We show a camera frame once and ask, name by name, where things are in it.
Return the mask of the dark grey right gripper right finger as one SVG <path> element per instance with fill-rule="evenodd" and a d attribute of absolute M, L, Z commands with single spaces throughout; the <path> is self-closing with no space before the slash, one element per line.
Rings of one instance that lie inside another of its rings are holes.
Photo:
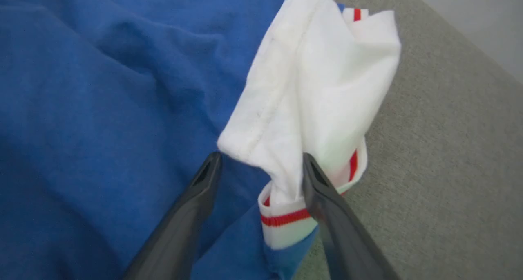
<path fill-rule="evenodd" d="M 302 191 L 318 223 L 332 280 L 398 280 L 377 243 L 327 178 L 316 159 L 303 154 Z"/>

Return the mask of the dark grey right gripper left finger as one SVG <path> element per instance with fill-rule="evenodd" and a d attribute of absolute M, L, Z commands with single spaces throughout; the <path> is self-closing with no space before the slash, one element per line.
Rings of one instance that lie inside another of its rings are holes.
<path fill-rule="evenodd" d="M 204 222 L 213 211 L 222 157 L 213 152 L 133 258 L 124 280 L 188 280 Z"/>

